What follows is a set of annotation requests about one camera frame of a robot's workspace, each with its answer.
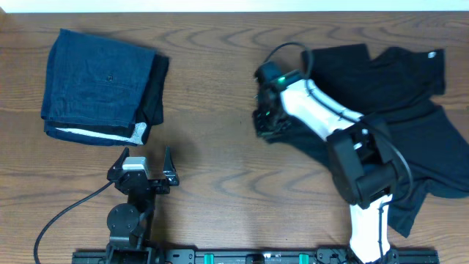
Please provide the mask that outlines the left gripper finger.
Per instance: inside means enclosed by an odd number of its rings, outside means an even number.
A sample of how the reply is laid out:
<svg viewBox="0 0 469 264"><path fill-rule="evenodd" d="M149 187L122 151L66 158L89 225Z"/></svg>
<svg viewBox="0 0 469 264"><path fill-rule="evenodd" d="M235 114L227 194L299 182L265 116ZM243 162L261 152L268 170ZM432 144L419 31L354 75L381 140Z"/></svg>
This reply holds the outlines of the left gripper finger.
<svg viewBox="0 0 469 264"><path fill-rule="evenodd" d="M109 169L109 172L116 172L122 170L122 165L124 164L125 159L129 156L129 148L125 147L121 155L114 162L114 164Z"/></svg>
<svg viewBox="0 0 469 264"><path fill-rule="evenodd" d="M170 186L178 186L180 184L179 175L175 169L170 147L166 147L163 165L163 174L168 180Z"/></svg>

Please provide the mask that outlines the black t-shirt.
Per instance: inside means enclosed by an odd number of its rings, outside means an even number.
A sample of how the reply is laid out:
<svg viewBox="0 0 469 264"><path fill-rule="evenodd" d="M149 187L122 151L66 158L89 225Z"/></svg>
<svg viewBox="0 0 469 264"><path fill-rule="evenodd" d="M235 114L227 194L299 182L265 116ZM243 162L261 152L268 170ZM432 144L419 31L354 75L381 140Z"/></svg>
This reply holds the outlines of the black t-shirt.
<svg viewBox="0 0 469 264"><path fill-rule="evenodd" d="M468 143L431 98L446 92L445 51L387 48L371 58L366 45L314 49L311 77L338 103L388 124L413 174L413 192L390 206L388 224L408 237L427 194L468 196Z"/></svg>

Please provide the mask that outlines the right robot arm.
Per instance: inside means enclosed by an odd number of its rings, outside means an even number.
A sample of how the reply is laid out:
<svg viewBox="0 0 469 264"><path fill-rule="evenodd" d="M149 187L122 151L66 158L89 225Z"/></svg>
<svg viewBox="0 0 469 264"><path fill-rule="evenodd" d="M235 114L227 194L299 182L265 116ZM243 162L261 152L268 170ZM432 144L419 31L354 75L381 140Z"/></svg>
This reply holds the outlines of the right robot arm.
<svg viewBox="0 0 469 264"><path fill-rule="evenodd" d="M393 150L377 133L385 123L351 111L322 92L299 70L283 74L274 62L259 66L254 124L258 136L282 139L311 150L310 136L325 144L334 185L350 205L350 251L358 263L388 263L388 206L394 198L399 170Z"/></svg>

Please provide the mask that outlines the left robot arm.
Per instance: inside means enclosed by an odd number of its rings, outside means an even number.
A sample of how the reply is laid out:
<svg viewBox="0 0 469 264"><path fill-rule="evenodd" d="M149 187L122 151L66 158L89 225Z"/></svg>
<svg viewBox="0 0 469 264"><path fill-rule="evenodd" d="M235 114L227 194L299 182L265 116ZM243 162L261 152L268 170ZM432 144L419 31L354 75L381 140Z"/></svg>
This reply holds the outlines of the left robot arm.
<svg viewBox="0 0 469 264"><path fill-rule="evenodd" d="M131 157L128 148L108 170L107 180L128 200L112 208L107 216L110 236L105 264L161 264L166 261L165 253L150 241L150 235L156 196L169 194L172 186L180 184L169 147L165 149L163 177L150 179L149 176L147 159Z"/></svg>

